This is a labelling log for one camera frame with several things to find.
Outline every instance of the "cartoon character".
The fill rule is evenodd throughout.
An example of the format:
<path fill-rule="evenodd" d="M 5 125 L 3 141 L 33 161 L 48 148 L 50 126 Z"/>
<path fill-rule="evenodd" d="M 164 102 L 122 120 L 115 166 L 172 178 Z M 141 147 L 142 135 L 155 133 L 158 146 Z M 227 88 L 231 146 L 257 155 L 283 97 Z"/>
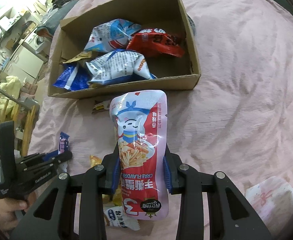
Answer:
<path fill-rule="evenodd" d="M 123 135 L 123 141 L 128 143 L 133 143 L 144 135 L 144 123 L 150 112 L 150 109 L 135 106 L 136 101 L 133 101 L 131 105 L 127 101 L 127 108 L 117 113 L 118 135 Z"/>

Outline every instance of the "cabinet door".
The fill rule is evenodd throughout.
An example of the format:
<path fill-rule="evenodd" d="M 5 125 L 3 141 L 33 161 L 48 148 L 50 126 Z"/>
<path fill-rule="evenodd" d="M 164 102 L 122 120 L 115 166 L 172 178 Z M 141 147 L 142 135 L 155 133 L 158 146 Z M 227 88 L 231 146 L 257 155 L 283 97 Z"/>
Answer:
<path fill-rule="evenodd" d="M 27 74 L 25 71 L 23 71 L 21 68 L 19 68 L 14 63 L 9 63 L 7 67 L 5 68 L 5 73 L 7 73 L 9 76 L 16 76 L 20 79 L 21 83 L 23 83 L 24 79 L 28 81 L 29 83 L 33 83 L 34 78 L 31 77 L 29 74 Z"/>
<path fill-rule="evenodd" d="M 36 55 L 28 51 L 23 46 L 20 46 L 20 48 L 18 48 L 17 52 L 13 56 L 12 61 L 20 69 L 24 70 L 33 78 L 36 78 L 38 76 L 40 68 L 43 64 L 42 60 L 40 60 Z"/>

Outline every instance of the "pink bed sheet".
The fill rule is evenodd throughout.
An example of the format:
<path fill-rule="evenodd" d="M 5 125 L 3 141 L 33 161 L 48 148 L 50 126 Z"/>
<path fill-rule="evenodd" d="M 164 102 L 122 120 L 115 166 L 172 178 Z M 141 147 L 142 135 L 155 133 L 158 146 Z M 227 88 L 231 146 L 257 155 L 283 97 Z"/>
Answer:
<path fill-rule="evenodd" d="M 107 1 L 80 0 L 67 17 Z M 293 16 L 272 0 L 183 2 L 196 25 L 202 77 L 192 91 L 167 92 L 171 151 L 198 171 L 224 171 L 243 193 L 271 176 L 293 187 Z M 71 175 L 90 167 L 89 155 L 111 153 L 109 113 L 92 114 L 93 105 L 45 95 L 29 153 L 56 149 L 60 131 L 70 135 Z M 136 232 L 108 228 L 109 239 L 175 239 L 180 196 L 169 204 L 163 221 L 143 221 Z M 205 225 L 208 239 L 207 212 Z"/>

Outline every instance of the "metal screw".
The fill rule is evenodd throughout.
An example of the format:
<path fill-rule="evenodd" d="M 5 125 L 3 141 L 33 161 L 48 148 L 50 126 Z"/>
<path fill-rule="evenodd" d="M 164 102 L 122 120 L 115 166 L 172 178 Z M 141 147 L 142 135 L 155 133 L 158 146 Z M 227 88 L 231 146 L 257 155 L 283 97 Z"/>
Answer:
<path fill-rule="evenodd" d="M 59 179 L 66 179 L 68 177 L 68 174 L 67 173 L 61 173 L 60 175 L 59 175 Z"/>
<path fill-rule="evenodd" d="M 189 165 L 187 165 L 187 164 L 181 164 L 180 165 L 180 169 L 183 170 L 183 171 L 186 171 L 186 170 L 189 169 Z"/>
<path fill-rule="evenodd" d="M 225 178 L 225 174 L 221 171 L 217 172 L 216 173 L 216 176 L 219 178 L 219 179 L 224 179 Z"/>
<path fill-rule="evenodd" d="M 103 166 L 102 164 L 98 164 L 98 165 L 95 165 L 95 166 L 94 166 L 94 169 L 95 169 L 96 171 L 101 171 L 101 170 L 104 169 L 104 166 Z"/>

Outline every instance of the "cardboard box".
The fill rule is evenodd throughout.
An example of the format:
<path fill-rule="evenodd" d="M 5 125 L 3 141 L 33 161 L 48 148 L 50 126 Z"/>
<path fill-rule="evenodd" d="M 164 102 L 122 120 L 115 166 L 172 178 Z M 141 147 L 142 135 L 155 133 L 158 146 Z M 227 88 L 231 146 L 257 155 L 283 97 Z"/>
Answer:
<path fill-rule="evenodd" d="M 113 19 L 125 19 L 142 25 L 142 28 L 161 28 L 167 33 L 186 38 L 185 55 L 182 58 L 162 54 L 146 58 L 154 80 L 128 82 L 70 92 L 54 87 L 64 68 L 63 60 L 73 58 L 85 47 L 93 27 Z M 191 90 L 201 76 L 198 54 L 192 29 L 182 0 L 112 0 L 90 11 L 61 21 L 61 32 L 53 52 L 48 96 L 59 98 L 89 98 L 137 90 Z"/>

